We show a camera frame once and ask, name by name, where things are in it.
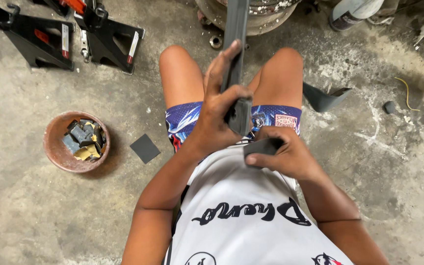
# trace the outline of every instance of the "spray can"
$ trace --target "spray can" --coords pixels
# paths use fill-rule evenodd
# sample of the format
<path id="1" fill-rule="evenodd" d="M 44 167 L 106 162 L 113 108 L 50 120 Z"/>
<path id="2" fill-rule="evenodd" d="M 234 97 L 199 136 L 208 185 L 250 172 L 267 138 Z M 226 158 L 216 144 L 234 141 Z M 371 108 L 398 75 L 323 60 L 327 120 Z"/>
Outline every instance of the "spray can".
<path id="1" fill-rule="evenodd" d="M 337 31 L 347 30 L 374 15 L 383 2 L 384 0 L 342 0 L 330 13 L 330 26 Z"/>

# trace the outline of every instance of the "hand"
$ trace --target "hand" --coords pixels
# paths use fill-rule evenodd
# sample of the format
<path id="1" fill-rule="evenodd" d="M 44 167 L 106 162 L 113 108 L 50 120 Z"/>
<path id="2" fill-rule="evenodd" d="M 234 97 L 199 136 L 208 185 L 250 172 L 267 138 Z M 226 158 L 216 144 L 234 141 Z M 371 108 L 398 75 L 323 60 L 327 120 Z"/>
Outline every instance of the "hand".
<path id="1" fill-rule="evenodd" d="M 186 138 L 185 145 L 198 150 L 206 156 L 224 149 L 242 137 L 234 133 L 224 122 L 225 114 L 230 106 L 239 98 L 252 98 L 253 92 L 248 88 L 233 85 L 223 94 L 220 93 L 223 75 L 230 67 L 232 59 L 241 51 L 241 42 L 233 41 L 232 45 L 212 61 L 204 78 L 204 101 L 194 129 Z"/>
<path id="2" fill-rule="evenodd" d="M 297 180 L 312 180 L 324 173 L 320 165 L 292 128 L 264 126 L 256 135 L 255 141 L 268 137 L 278 137 L 284 144 L 275 155 L 249 154 L 246 163 L 267 167 Z"/>

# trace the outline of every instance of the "brown bowl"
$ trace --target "brown bowl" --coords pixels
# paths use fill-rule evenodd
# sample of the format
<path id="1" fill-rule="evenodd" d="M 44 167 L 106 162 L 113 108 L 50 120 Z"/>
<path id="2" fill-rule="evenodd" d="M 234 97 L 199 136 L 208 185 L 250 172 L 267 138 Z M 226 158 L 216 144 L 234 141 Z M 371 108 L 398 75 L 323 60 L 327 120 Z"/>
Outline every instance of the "brown bowl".
<path id="1" fill-rule="evenodd" d="M 106 151 L 102 154 L 101 158 L 93 162 L 76 160 L 62 142 L 63 135 L 68 131 L 68 125 L 73 120 L 79 121 L 80 118 L 89 118 L 99 123 L 106 134 Z M 67 111 L 58 115 L 47 125 L 43 136 L 43 148 L 50 161 L 62 170 L 74 173 L 88 172 L 101 165 L 109 154 L 110 147 L 111 137 L 104 123 L 91 114 L 82 111 Z"/>

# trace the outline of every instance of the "fingernail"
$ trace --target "fingernail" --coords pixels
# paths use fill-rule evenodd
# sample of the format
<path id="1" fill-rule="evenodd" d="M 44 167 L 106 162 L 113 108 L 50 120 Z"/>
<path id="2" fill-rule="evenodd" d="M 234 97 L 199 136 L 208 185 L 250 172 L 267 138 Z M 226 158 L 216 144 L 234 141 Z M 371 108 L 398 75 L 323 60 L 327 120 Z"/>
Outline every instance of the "fingernail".
<path id="1" fill-rule="evenodd" d="M 232 42 L 232 47 L 233 47 L 233 48 L 236 48 L 238 45 L 239 45 L 239 40 L 234 40 L 234 41 Z"/>
<path id="2" fill-rule="evenodd" d="M 246 158 L 246 163 L 249 164 L 249 165 L 254 165 L 256 163 L 256 158 L 248 156 Z"/>

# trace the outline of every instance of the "shorts patch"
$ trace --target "shorts patch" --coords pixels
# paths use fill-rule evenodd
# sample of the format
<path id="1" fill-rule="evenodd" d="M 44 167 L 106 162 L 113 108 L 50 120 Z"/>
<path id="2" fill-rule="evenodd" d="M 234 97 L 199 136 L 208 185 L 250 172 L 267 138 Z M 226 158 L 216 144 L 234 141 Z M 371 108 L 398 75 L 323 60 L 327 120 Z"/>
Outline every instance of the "shorts patch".
<path id="1" fill-rule="evenodd" d="M 187 136 L 196 125 L 202 107 L 202 101 L 172 106 L 166 110 L 166 127 L 168 138 L 178 151 Z M 263 126 L 291 127 L 300 134 L 300 117 L 302 111 L 292 106 L 259 105 L 251 107 L 253 122 L 252 132 L 257 132 Z"/>
<path id="2" fill-rule="evenodd" d="M 284 114 L 276 114 L 274 120 L 276 126 L 290 127 L 294 130 L 297 128 L 297 117 Z"/>

